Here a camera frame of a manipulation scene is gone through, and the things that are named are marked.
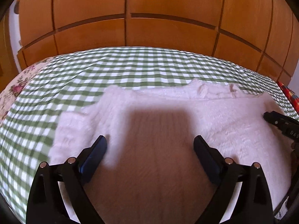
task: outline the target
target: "white wall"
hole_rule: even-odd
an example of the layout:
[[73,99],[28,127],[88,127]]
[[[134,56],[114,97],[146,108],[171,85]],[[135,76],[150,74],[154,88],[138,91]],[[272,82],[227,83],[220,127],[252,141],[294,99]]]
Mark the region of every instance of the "white wall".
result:
[[288,88],[291,89],[297,96],[299,96],[299,60],[295,69],[295,72],[292,76],[292,79],[288,85]]
[[22,71],[19,60],[17,58],[18,51],[21,49],[21,45],[19,41],[21,40],[20,34],[20,23],[19,23],[19,15],[14,13],[14,7],[16,4],[16,0],[13,1],[9,8],[9,36],[10,36],[10,45],[13,51],[13,57],[15,59],[15,63],[19,73]]

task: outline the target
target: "green and white gingham fabric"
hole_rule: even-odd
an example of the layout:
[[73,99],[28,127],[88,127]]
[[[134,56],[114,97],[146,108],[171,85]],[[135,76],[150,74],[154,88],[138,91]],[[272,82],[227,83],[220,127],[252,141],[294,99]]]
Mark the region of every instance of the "green and white gingham fabric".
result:
[[148,47],[57,56],[18,96],[0,128],[0,192],[16,216],[25,222],[33,177],[48,160],[62,111],[93,104],[111,84],[140,89],[185,85],[193,78],[235,83],[251,94],[268,91],[287,116],[299,118],[274,81],[213,57]]

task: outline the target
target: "folded cloth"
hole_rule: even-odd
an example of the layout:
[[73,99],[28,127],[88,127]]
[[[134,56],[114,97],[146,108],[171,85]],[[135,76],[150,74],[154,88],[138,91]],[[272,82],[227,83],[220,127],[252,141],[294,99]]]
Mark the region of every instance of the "folded cloth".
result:
[[[291,142],[263,119],[265,111],[283,113],[267,92],[244,94],[235,85],[110,86],[94,105],[61,114],[50,164],[77,156],[104,135],[107,153],[84,189],[105,223],[191,224],[216,190],[193,151],[194,137],[202,135],[223,157],[261,164],[274,209],[290,186]],[[240,186],[222,221],[230,218]]]

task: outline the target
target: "silver rivet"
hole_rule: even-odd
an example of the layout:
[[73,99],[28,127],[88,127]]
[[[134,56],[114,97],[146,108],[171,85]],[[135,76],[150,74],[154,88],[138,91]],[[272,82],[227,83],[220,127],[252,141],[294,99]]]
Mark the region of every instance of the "silver rivet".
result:
[[41,162],[39,165],[41,168],[44,168],[45,166],[47,166],[47,163],[45,161]]
[[259,169],[259,168],[261,167],[261,165],[260,165],[258,162],[255,162],[253,165],[254,165],[254,167],[257,168],[257,169]]
[[234,163],[234,160],[232,160],[230,157],[227,157],[227,158],[225,158],[225,162],[226,162],[227,164],[233,164],[233,163]]
[[76,161],[76,158],[75,157],[70,157],[69,159],[68,159],[68,163],[69,164],[72,164],[72,163],[74,163]]

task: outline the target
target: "checkered bedsheet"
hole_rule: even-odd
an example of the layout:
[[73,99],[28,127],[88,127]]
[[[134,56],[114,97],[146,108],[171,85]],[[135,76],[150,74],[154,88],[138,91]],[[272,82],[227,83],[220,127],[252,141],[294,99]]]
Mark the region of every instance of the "checkered bedsheet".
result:
[[98,101],[117,84],[131,89],[178,86],[193,78],[235,83],[246,93],[268,91],[287,116],[298,114],[277,84],[231,62],[171,49],[101,48],[57,56],[25,87],[0,128],[0,192],[25,222],[38,164],[48,160],[58,117]]

